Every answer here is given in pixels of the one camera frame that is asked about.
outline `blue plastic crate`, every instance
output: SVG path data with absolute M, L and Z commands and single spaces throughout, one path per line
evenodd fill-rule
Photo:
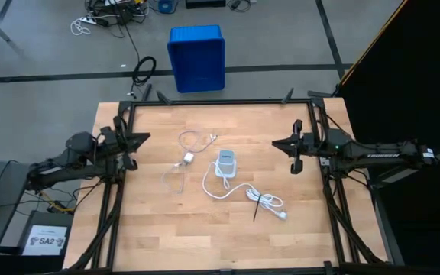
M 175 27 L 167 50 L 178 92 L 225 87 L 225 40 L 220 26 Z

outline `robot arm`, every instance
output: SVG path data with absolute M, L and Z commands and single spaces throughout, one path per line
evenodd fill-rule
M 41 191 L 58 182 L 79 179 L 116 180 L 122 168 L 136 170 L 137 163 L 129 156 L 150 137 L 149 133 L 129 134 L 125 122 L 115 117 L 115 130 L 101 128 L 105 140 L 99 143 L 88 132 L 74 134 L 66 142 L 66 149 L 55 158 L 30 166 L 27 174 L 27 190 Z
M 419 169 L 435 163 L 431 149 L 418 145 L 415 141 L 396 144 L 361 144 L 341 129 L 327 129 L 325 140 L 315 142 L 313 133 L 301 136 L 303 123 L 297 120 L 293 124 L 293 134 L 283 140 L 273 141 L 273 146 L 294 158 L 291 173 L 303 170 L 300 155 L 324 157 L 330 162 L 333 176 L 345 176 L 357 168 L 368 168 L 388 164 L 401 164 L 408 168 Z

